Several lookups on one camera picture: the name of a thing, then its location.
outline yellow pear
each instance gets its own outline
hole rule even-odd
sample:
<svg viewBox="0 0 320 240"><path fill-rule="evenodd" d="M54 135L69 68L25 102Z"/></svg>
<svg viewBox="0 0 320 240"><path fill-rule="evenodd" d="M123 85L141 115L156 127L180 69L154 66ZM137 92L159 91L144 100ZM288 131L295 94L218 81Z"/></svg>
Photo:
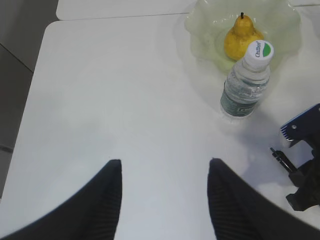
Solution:
<svg viewBox="0 0 320 240"><path fill-rule="evenodd" d="M263 39L264 35L254 28L254 23L250 17L241 12L234 26L225 36L224 52L229 58L237 61L245 55L250 43Z"/></svg>

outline plastic bottle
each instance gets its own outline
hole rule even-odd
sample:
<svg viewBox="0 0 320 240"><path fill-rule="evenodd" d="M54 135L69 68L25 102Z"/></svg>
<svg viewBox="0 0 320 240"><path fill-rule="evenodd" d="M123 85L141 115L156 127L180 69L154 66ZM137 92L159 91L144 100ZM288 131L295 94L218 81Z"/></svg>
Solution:
<svg viewBox="0 0 320 240"><path fill-rule="evenodd" d="M269 63L274 55L272 45L256 40L242 59L232 67L220 100L222 111L233 118L250 115L262 97L270 78Z"/></svg>

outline white bottle cap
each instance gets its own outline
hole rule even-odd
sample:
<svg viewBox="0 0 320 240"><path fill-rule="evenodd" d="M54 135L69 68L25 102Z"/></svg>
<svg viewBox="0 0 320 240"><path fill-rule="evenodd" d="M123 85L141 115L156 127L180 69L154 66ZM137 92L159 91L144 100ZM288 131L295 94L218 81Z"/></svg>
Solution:
<svg viewBox="0 0 320 240"><path fill-rule="evenodd" d="M255 40L249 44L244 60L253 68L262 68L269 65L274 56L274 47L268 41Z"/></svg>

